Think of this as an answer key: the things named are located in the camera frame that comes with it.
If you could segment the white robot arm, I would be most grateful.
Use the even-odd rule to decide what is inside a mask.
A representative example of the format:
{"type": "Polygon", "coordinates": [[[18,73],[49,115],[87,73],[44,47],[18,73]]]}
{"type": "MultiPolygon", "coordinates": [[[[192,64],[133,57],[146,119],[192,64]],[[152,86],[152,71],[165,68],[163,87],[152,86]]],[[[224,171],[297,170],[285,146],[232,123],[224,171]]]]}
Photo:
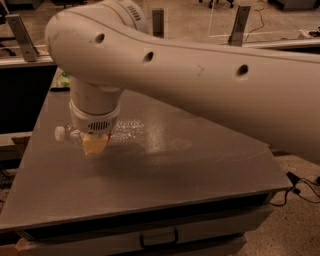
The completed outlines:
{"type": "Polygon", "coordinates": [[[45,42],[72,77],[72,119],[85,133],[110,131],[128,89],[320,161],[318,55],[156,38],[131,0],[65,9],[45,42]]]}

